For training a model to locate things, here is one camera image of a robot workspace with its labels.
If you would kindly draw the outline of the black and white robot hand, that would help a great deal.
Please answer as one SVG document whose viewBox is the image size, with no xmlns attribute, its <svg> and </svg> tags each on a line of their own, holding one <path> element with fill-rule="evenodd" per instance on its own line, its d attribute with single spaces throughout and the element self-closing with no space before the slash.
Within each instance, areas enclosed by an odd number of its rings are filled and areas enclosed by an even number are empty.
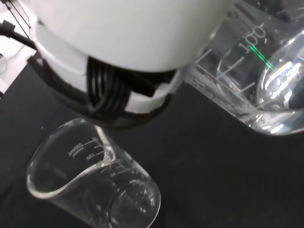
<svg viewBox="0 0 304 228">
<path fill-rule="evenodd" d="M 231 0 L 31 0 L 41 79 L 90 123 L 161 113 L 215 36 Z"/>
</svg>

